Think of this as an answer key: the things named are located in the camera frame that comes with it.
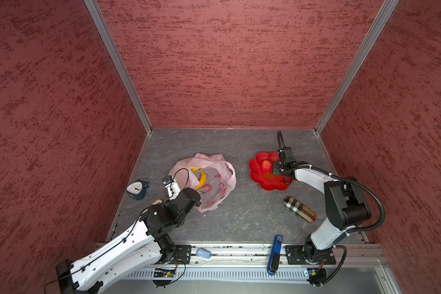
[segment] metal grille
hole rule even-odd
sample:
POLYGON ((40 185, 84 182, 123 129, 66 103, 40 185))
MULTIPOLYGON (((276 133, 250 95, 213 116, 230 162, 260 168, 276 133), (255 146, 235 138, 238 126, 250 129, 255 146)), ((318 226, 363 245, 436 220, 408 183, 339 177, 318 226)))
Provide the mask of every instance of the metal grille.
MULTIPOLYGON (((186 268, 186 272, 180 280, 221 280, 242 282, 281 282, 281 283, 308 283, 306 269, 279 269, 274 276, 266 273, 264 268, 186 268)), ((174 279, 183 273, 183 268, 178 268, 174 279)), ((153 278, 152 268, 142 268, 129 274, 128 280, 172 280, 173 278, 153 278)))

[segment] clock face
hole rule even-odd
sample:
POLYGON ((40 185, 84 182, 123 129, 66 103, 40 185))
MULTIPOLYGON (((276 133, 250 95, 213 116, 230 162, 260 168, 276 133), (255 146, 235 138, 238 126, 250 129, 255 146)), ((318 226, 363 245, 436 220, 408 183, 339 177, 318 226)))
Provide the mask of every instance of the clock face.
POLYGON ((127 186, 126 191, 131 194, 139 194, 142 191, 142 182, 135 182, 127 186))

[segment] alarm clock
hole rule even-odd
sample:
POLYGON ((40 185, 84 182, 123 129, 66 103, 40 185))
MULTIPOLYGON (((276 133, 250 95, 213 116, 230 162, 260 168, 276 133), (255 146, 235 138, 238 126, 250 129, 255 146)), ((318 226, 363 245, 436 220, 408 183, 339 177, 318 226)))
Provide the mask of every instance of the alarm clock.
POLYGON ((134 183, 129 184, 126 188, 126 193, 135 200, 142 200, 148 189, 148 182, 145 180, 136 180, 134 183))

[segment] marble-patterned floor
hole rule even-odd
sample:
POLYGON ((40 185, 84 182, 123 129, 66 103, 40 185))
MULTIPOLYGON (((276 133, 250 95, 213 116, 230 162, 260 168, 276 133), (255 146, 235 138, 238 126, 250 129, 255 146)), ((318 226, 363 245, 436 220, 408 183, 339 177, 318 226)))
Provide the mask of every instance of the marble-patterned floor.
MULTIPOLYGON (((312 131, 282 132, 286 146, 292 147, 297 161, 306 161, 329 170, 326 157, 312 131)), ((277 150, 275 130, 155 129, 137 178, 148 178, 150 189, 141 201, 123 198, 113 236, 128 228, 141 210, 158 198, 165 198, 162 178, 176 162, 196 153, 221 153, 236 171, 235 190, 214 211, 192 211, 182 227, 170 233, 175 242, 271 242, 276 234, 285 243, 302 243, 325 219, 323 194, 309 185, 294 182, 286 191, 264 191, 250 179, 248 163, 258 152, 277 150), (285 196, 295 197, 317 214, 307 223, 284 207, 285 196)), ((342 243, 363 243, 360 234, 342 243)))

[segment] gray floor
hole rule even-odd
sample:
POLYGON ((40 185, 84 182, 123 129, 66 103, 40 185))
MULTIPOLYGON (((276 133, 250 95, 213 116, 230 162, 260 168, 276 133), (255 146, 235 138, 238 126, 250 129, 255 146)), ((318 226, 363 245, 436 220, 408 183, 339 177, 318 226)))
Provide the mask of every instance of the gray floor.
POLYGON ((342 268, 328 284, 313 288, 311 285, 275 284, 275 283, 242 283, 220 281, 177 281, 174 285, 156 288, 152 281, 122 280, 111 286, 105 294, 383 294, 379 277, 374 269, 342 268))
MULTIPOLYGON (((312 131, 282 133, 286 146, 292 147, 298 161, 330 169, 312 131)), ((138 178, 149 179, 150 189, 141 201, 127 199, 113 236, 128 228, 154 200, 165 199, 161 179, 176 162, 199 152, 223 154, 235 168, 237 184, 216 210, 191 212, 184 225, 170 233, 173 241, 271 242, 276 234, 281 234, 286 243, 303 242, 326 217, 323 194, 299 182, 286 191, 268 192, 250 179, 250 160, 258 152, 275 152, 277 148, 275 130, 155 129, 137 174, 138 178), (299 219, 284 207, 285 196, 295 197, 312 209, 317 214, 315 223, 299 219)), ((362 242, 360 234, 343 240, 343 243, 362 242)))

